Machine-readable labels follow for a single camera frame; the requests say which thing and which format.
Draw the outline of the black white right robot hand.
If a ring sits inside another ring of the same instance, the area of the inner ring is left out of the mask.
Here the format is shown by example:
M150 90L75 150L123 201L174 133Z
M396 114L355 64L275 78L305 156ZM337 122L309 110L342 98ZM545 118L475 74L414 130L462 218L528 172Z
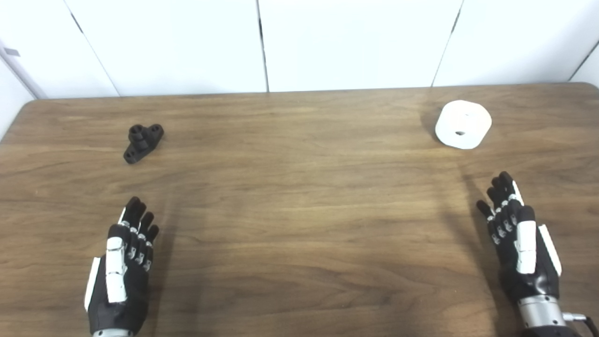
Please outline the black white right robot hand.
M547 226L537 222L507 171L492 179L486 194L491 204L478 200L476 207L486 220L499 261L498 278L508 299L558 299L562 265Z

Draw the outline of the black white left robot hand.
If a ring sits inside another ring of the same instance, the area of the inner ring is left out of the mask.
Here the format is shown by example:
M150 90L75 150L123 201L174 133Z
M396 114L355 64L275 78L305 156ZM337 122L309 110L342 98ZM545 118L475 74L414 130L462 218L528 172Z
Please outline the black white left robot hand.
M108 230L105 252L92 261L84 309L93 337L134 337L148 315L148 277L159 227L132 197Z

